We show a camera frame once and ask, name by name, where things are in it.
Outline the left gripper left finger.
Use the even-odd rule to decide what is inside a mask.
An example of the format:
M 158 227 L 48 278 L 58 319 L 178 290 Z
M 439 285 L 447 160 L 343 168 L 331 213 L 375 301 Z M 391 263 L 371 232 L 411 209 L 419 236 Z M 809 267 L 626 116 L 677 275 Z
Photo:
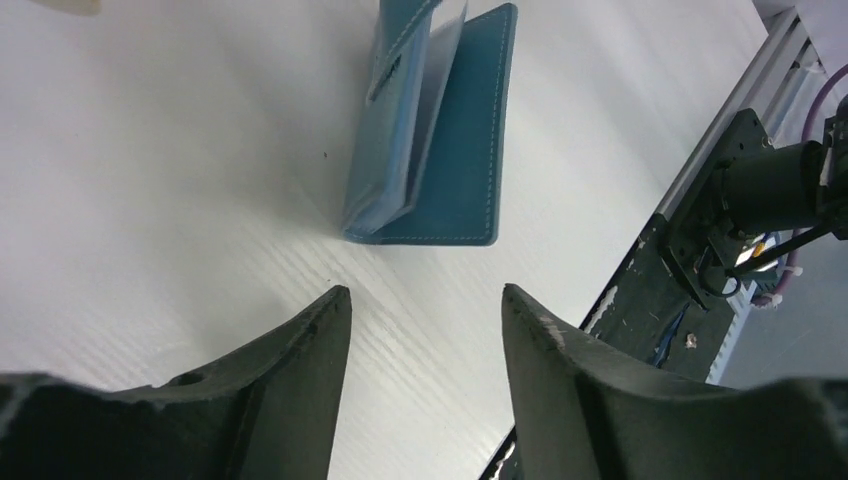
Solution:
M 159 387 L 1 377 L 5 479 L 324 479 L 350 346 L 335 286 L 283 325 Z

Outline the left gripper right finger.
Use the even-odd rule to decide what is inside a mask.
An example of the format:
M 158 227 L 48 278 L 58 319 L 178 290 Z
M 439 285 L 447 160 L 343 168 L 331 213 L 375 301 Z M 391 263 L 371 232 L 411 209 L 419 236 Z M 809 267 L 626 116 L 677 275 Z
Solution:
M 527 479 L 843 479 L 847 384 L 699 383 L 627 356 L 519 286 L 502 337 Z

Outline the blue leather card holder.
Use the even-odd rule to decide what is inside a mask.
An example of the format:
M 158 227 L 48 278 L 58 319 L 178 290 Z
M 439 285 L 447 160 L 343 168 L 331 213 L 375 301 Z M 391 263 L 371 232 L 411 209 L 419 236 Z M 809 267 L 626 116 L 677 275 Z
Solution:
M 435 25 L 434 1 L 383 1 L 341 231 L 366 245 L 489 246 L 498 235 L 518 10 Z

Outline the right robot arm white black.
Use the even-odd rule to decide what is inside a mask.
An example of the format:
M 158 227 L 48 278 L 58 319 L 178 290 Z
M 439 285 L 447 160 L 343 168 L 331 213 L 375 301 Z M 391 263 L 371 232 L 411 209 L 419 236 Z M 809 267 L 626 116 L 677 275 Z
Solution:
M 751 272 L 828 234 L 847 238 L 847 105 L 821 141 L 774 148 L 757 114 L 736 114 L 671 216 L 659 252 L 709 309 Z

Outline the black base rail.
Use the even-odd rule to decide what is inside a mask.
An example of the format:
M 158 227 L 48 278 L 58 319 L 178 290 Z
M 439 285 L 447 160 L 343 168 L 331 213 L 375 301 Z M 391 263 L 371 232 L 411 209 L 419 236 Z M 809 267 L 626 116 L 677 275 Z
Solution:
M 700 308 L 660 256 L 652 216 L 576 326 L 515 284 L 502 337 L 515 424 L 486 479 L 670 479 L 695 459 L 673 432 L 681 400 L 706 378 L 733 313 Z

